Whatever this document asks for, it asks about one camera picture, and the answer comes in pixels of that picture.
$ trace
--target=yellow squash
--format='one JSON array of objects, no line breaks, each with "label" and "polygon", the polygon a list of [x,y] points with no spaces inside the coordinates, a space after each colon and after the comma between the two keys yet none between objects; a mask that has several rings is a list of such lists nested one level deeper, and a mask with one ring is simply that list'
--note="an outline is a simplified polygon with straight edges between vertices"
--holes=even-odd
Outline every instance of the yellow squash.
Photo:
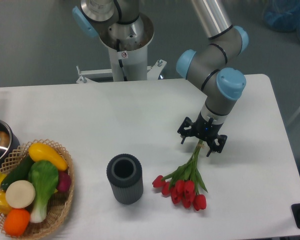
[{"label": "yellow squash", "polygon": [[0,213],[7,215],[12,210],[12,207],[7,203],[6,193],[0,190]]},{"label": "yellow squash", "polygon": [[68,164],[66,160],[62,158],[62,156],[54,150],[53,147],[41,143],[36,142],[31,144],[29,147],[29,155],[30,158],[35,161],[47,160],[52,163],[59,171],[65,171],[68,168]]}]

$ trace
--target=blue joint cap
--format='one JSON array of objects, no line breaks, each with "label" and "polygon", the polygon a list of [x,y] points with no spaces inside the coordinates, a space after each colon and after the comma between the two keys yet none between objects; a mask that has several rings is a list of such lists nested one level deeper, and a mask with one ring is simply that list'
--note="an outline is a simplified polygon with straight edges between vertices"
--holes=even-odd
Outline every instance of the blue joint cap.
[{"label": "blue joint cap", "polygon": [[196,53],[197,53],[196,51],[189,49],[184,53],[182,53],[182,55],[179,57],[178,61],[176,62],[175,69],[177,73],[180,74],[180,76],[183,77],[184,79],[187,79],[187,74],[188,74],[191,61],[194,58]]},{"label": "blue joint cap", "polygon": [[234,26],[234,28],[240,33],[241,39],[242,39],[242,47],[241,47],[241,52],[242,53],[247,46],[249,45],[249,36],[248,33],[240,26]]},{"label": "blue joint cap", "polygon": [[236,101],[247,84],[245,76],[231,67],[222,69],[216,76],[216,85],[227,99]]},{"label": "blue joint cap", "polygon": [[99,35],[77,6],[72,9],[72,16],[81,30],[90,38],[95,38]]}]

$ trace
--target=red tulip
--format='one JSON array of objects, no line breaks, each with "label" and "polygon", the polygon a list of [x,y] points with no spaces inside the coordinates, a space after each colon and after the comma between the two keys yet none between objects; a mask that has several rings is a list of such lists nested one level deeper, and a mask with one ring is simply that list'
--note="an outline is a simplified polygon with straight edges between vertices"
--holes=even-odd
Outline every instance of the red tulip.
[{"label": "red tulip", "polygon": [[160,188],[163,187],[166,184],[166,180],[162,181],[163,176],[159,175],[156,177],[156,179],[153,181],[152,185],[154,188]]},{"label": "red tulip", "polygon": [[177,189],[174,187],[171,191],[171,200],[173,204],[178,204],[181,201],[182,195],[177,193]]},{"label": "red tulip", "polygon": [[199,211],[200,209],[206,209],[207,201],[205,195],[203,194],[196,195],[193,201],[193,207],[197,211]]},{"label": "red tulip", "polygon": [[187,199],[190,203],[192,203],[195,200],[196,197],[196,191],[193,190],[192,192],[184,193],[185,199]]},{"label": "red tulip", "polygon": [[178,194],[183,194],[184,193],[184,189],[185,189],[185,181],[183,180],[178,180],[176,181],[175,183],[175,189],[176,189],[176,192]]},{"label": "red tulip", "polygon": [[186,209],[188,209],[188,208],[190,208],[190,206],[191,206],[191,202],[190,201],[188,201],[186,198],[182,198],[181,199],[182,200],[182,204],[183,204],[183,206],[186,208]]},{"label": "red tulip", "polygon": [[188,180],[184,183],[184,194],[191,194],[195,190],[195,183]]},{"label": "red tulip", "polygon": [[169,195],[169,193],[171,193],[171,188],[169,189],[169,185],[170,185],[170,182],[167,181],[162,188],[162,191],[161,191],[162,195],[167,196],[167,195]]}]

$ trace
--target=cucumber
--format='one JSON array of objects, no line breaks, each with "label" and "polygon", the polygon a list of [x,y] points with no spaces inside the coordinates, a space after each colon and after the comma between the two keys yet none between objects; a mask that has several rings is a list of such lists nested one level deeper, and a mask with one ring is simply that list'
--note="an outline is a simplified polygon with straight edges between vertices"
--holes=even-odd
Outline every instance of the cucumber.
[{"label": "cucumber", "polygon": [[31,159],[29,155],[25,156],[24,159],[20,161],[18,166],[15,167],[1,182],[0,188],[6,191],[8,187],[19,180],[27,180],[28,173],[31,166],[35,162]]}]

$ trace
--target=wicker basket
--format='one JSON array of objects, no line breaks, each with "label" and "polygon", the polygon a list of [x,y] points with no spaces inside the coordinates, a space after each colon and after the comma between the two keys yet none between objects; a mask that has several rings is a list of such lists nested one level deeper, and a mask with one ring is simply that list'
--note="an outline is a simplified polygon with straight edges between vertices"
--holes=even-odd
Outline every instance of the wicker basket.
[{"label": "wicker basket", "polygon": [[[4,174],[8,174],[12,169],[14,169],[19,162],[28,154],[28,148],[33,143],[44,143],[51,147],[53,147],[67,162],[69,168],[67,170],[69,176],[71,177],[71,186],[70,190],[66,193],[57,192],[52,195],[48,202],[47,206],[47,215],[43,222],[41,223],[29,223],[24,234],[18,239],[23,240],[37,240],[41,239],[52,232],[54,232],[66,219],[73,195],[74,195],[74,187],[75,187],[75,174],[74,174],[74,166],[68,151],[59,143],[46,140],[34,140],[19,146],[17,149],[13,150],[12,153],[4,160],[2,163],[0,171]],[[4,222],[6,216],[0,213],[0,229],[1,233],[5,234],[7,237],[11,237],[7,235],[4,231]]]}]

